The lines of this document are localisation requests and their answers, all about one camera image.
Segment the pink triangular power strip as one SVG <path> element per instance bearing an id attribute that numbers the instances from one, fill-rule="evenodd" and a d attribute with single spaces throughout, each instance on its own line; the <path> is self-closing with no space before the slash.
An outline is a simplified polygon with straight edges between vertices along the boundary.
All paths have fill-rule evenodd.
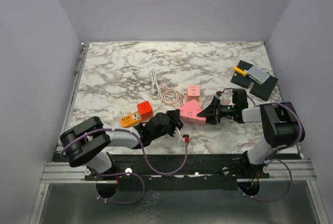
<path id="1" fill-rule="evenodd" d="M 197 116 L 202 110 L 199 103 L 192 99 L 191 101 L 185 103 L 180 108 L 180 120 L 182 122 L 191 122 L 198 125 L 206 123 L 205 117 Z"/>

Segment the pink cube socket adapter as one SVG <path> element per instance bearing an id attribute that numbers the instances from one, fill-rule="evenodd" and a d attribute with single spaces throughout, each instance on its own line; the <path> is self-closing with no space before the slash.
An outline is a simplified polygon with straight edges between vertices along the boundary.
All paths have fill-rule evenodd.
<path id="1" fill-rule="evenodd" d="M 200 87 L 198 85 L 189 85 L 187 87 L 187 98 L 189 101 L 192 99 L 198 101 L 200 99 Z"/>

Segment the orange power strip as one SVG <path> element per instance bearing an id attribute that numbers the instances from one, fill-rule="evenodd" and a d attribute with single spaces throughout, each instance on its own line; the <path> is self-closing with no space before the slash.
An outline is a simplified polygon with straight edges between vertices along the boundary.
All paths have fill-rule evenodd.
<path id="1" fill-rule="evenodd" d="M 124 116 L 123 118 L 120 119 L 121 126 L 123 128 L 130 128 L 133 127 L 139 123 L 141 123 L 142 117 L 139 114 L 139 112 L 132 113 L 130 115 Z"/>

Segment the round pink power strip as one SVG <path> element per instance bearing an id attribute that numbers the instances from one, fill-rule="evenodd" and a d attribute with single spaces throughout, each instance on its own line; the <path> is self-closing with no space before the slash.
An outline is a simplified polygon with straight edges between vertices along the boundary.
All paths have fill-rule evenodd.
<path id="1" fill-rule="evenodd" d="M 192 98 L 189 98 L 187 95 L 183 97 L 183 104 L 188 103 L 189 101 L 193 100 Z M 202 97 L 198 97 L 198 98 L 194 98 L 195 101 L 197 101 L 197 103 L 199 104 L 199 106 L 201 107 L 203 104 L 203 100 Z"/>

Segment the red cube socket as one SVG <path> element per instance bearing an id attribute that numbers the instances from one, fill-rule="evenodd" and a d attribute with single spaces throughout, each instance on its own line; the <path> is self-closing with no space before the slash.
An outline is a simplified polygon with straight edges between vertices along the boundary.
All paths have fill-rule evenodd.
<path id="1" fill-rule="evenodd" d="M 142 120 L 148 120 L 153 116 L 153 109 L 149 101 L 137 104 L 137 110 Z"/>

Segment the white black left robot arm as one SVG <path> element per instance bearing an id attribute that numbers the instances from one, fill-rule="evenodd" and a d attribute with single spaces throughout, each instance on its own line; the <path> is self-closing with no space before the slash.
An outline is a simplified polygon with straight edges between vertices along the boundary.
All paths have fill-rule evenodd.
<path id="1" fill-rule="evenodd" d="M 107 180 L 113 177 L 115 167 L 111 156 L 103 151 L 104 148 L 126 147 L 131 150 L 141 149 L 143 157 L 152 171 L 159 175 L 172 175 L 186 163 L 188 155 L 187 135 L 181 135 L 183 123 L 180 120 L 180 110 L 169 110 L 166 113 L 157 113 L 148 122 L 140 123 L 130 128 L 105 128 L 97 116 L 65 131 L 60 135 L 62 151 L 70 167 L 86 166 L 94 169 L 101 178 Z M 156 170 L 149 162 L 145 147 L 152 141 L 169 135 L 178 138 L 185 144 L 185 157 L 180 167 L 172 172 Z"/>

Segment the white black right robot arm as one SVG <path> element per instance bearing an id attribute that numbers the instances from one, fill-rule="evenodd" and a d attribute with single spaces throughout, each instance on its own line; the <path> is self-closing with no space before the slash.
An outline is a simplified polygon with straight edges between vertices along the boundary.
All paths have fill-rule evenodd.
<path id="1" fill-rule="evenodd" d="M 218 91 L 212 102 L 197 114 L 206 123 L 216 125 L 222 118 L 237 123 L 260 123 L 263 138 L 253 148 L 246 151 L 239 164 L 239 172 L 250 178 L 258 171 L 258 166 L 272 158 L 281 150 L 293 147 L 305 138 L 305 129 L 290 102 L 268 103 L 248 106 L 248 95 L 244 89 L 232 89 L 232 105 L 221 103 L 222 91 Z"/>

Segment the black flat box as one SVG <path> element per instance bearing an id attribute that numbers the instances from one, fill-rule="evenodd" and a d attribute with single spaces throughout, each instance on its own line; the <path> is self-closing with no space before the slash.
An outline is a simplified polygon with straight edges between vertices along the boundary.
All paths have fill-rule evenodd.
<path id="1" fill-rule="evenodd" d="M 274 76 L 270 76 L 263 84 L 255 83 L 250 90 L 250 94 L 260 98 L 263 101 L 268 101 L 277 84 L 278 79 Z"/>

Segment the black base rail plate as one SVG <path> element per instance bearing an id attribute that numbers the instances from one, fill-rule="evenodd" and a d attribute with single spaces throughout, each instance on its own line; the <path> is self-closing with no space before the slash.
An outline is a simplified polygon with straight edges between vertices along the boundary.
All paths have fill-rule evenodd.
<path id="1" fill-rule="evenodd" d="M 113 155 L 117 172 L 130 168 L 140 175 L 146 190 L 236 190 L 237 182 L 251 182 L 252 179 L 267 179 L 262 166 L 244 167 L 244 157 L 239 154 L 188 155 L 184 167 L 173 175 L 165 176 L 153 172 L 142 155 Z M 182 155 L 149 155 L 150 164 L 158 171 L 171 172 L 184 161 Z M 134 176 L 101 177 L 91 172 L 85 175 L 85 167 L 71 168 L 64 159 L 55 155 L 55 161 L 48 165 L 48 174 L 55 173 L 59 179 L 69 183 L 87 182 L 120 186 L 124 190 L 141 189 L 141 183 Z"/>

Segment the white grey network switch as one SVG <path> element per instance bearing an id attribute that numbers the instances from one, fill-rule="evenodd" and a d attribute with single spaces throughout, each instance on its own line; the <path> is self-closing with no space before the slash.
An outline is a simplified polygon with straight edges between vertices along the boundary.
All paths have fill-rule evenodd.
<path id="1" fill-rule="evenodd" d="M 256 83 L 262 85 L 265 83 L 269 78 L 270 75 L 258 68 L 257 66 L 252 66 L 248 71 L 247 75 L 254 80 Z"/>

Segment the aluminium frame rail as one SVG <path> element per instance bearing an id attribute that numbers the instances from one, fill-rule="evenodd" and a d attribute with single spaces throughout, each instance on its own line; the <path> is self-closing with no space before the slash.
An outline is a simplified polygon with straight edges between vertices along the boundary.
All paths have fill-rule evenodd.
<path id="1" fill-rule="evenodd" d="M 204 104 L 216 91 L 231 101 L 232 67 L 240 61 L 268 73 L 263 42 L 101 42 L 87 43 L 76 76 L 67 130 L 91 116 L 118 128 L 120 118 L 150 101 L 156 113 L 170 106 L 151 99 L 149 73 L 158 83 L 185 92 L 200 87 Z M 317 173 L 299 147 L 284 150 L 258 179 L 258 200 L 243 196 L 234 171 L 242 153 L 259 142 L 259 123 L 223 120 L 217 126 L 187 123 L 188 147 L 163 136 L 141 150 L 109 147 L 121 170 L 117 181 L 85 167 L 71 168 L 55 152 L 44 166 L 32 223 L 329 223 Z"/>

